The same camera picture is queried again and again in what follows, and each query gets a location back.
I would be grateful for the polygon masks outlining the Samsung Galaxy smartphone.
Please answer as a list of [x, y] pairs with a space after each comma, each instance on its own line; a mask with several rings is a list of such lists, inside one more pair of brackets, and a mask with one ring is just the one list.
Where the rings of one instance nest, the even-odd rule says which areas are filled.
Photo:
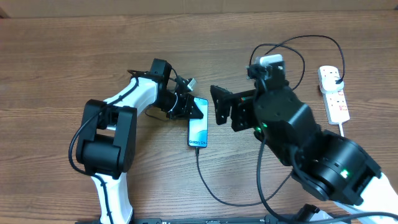
[[194, 98], [195, 104], [202, 112], [202, 119], [190, 119], [188, 123], [188, 140], [191, 147], [207, 147], [208, 144], [208, 100]]

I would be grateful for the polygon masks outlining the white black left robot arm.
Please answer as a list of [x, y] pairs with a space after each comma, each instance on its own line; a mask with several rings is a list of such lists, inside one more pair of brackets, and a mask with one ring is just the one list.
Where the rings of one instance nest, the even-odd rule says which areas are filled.
[[[137, 136], [137, 118], [154, 106], [171, 120], [204, 119], [199, 99], [192, 95], [197, 81], [180, 75], [166, 60], [155, 58], [148, 71], [129, 70], [127, 87], [105, 100], [88, 100], [81, 125], [72, 137], [68, 160], [77, 172], [95, 183], [101, 215], [97, 223], [133, 223], [127, 172]], [[167, 88], [169, 81], [175, 88]]]

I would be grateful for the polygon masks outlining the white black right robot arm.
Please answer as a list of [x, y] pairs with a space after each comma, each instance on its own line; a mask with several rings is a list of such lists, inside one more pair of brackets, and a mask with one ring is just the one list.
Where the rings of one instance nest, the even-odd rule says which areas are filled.
[[396, 207], [385, 208], [380, 197], [365, 207], [367, 191], [382, 180], [381, 167], [356, 142], [322, 130], [309, 105], [301, 102], [285, 77], [285, 63], [248, 66], [253, 90], [240, 93], [213, 85], [217, 124], [231, 118], [234, 131], [254, 128], [261, 147], [268, 146], [303, 189], [321, 201], [359, 206], [362, 212], [334, 218], [334, 222], [369, 218], [376, 223], [397, 222]]

